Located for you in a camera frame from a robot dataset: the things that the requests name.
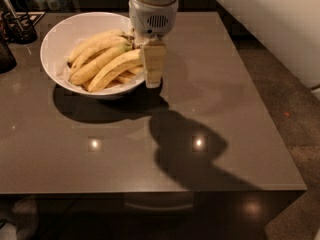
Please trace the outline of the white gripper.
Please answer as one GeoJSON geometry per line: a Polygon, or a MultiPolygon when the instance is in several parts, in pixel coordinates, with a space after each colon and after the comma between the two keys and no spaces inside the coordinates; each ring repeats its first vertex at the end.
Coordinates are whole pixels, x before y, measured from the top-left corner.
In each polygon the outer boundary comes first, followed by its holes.
{"type": "Polygon", "coordinates": [[[160,86],[167,46],[162,40],[174,27],[178,0],[156,5],[129,0],[129,16],[135,43],[141,45],[141,59],[147,88],[160,86]]]}

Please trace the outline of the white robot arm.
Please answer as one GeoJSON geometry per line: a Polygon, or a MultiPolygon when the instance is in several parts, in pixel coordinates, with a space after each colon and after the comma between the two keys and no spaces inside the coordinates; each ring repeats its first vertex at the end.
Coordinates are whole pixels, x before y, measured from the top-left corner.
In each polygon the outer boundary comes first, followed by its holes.
{"type": "Polygon", "coordinates": [[[141,49],[147,88],[157,88],[167,45],[164,37],[173,29],[179,0],[129,0],[129,16],[135,44],[141,49]]]}

